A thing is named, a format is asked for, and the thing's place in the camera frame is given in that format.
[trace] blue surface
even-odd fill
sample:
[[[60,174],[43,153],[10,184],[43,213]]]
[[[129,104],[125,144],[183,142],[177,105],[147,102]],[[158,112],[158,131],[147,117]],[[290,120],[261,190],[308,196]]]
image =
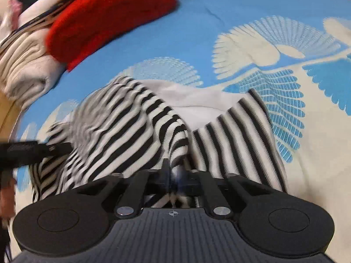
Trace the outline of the blue surface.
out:
[[[233,80],[224,88],[228,92],[256,88],[273,119],[280,153],[285,161],[290,162],[291,151],[299,149],[298,139],[303,137],[303,129],[306,129],[303,125],[305,103],[294,72],[279,68],[347,49],[346,44],[325,32],[323,19],[336,17],[344,27],[350,28],[350,6],[349,0],[180,0],[175,12],[113,40],[72,72],[65,73],[56,88],[29,108],[22,119],[19,136],[31,122],[35,122],[39,129],[63,102],[80,102],[119,72],[134,66],[132,72],[136,78],[174,80],[200,87]],[[233,72],[229,66],[228,70],[224,70],[230,74],[220,77],[214,68],[214,45],[222,33],[234,31],[237,34],[241,30],[234,27],[242,25],[249,25],[263,37],[276,52],[277,58],[268,64],[249,62]],[[287,51],[279,48],[280,45],[295,48],[300,56],[286,54]],[[240,61],[240,56],[236,57],[235,53],[231,58]],[[335,96],[332,97],[334,103],[340,100],[342,109],[350,93],[345,84],[341,93],[335,95],[335,92],[339,90],[340,82],[349,81],[349,70],[343,69],[341,63],[333,66],[333,70],[335,66],[340,67],[341,74],[345,76],[334,85],[328,84],[331,76],[329,68],[320,69],[319,65],[305,68],[308,75],[313,76],[313,82],[318,82],[320,89],[326,90],[327,96]],[[258,68],[257,71],[241,78],[254,67]],[[276,75],[266,74],[265,70]]]

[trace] red garment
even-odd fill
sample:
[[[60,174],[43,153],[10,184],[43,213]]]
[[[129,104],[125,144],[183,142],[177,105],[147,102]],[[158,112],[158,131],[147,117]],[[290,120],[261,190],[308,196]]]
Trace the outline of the red garment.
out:
[[[175,6],[176,0],[75,0],[52,25],[47,50],[71,71],[112,38]]]

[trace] red towel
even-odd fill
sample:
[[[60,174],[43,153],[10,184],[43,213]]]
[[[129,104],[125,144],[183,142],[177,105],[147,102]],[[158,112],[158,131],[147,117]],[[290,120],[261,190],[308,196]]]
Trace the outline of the red towel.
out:
[[[112,38],[175,6],[176,0],[75,0],[52,25],[47,49],[71,71]]]

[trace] bed sheet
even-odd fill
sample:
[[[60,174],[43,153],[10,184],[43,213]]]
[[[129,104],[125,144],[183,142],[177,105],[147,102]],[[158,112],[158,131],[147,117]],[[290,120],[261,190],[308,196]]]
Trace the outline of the bed sheet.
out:
[[[351,260],[351,2],[180,0],[178,9],[88,57],[24,114],[18,137],[46,130],[117,74],[161,79],[264,100],[290,192],[325,207],[336,223],[328,254]],[[28,204],[17,171],[18,209]]]

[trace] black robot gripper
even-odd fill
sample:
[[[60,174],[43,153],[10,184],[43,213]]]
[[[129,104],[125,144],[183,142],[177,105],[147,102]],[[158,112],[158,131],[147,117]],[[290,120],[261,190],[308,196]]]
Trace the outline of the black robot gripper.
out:
[[[20,262],[332,262],[334,223],[321,207],[229,174],[187,172],[201,208],[147,208],[170,192],[164,170],[110,175],[29,205],[15,217]]]

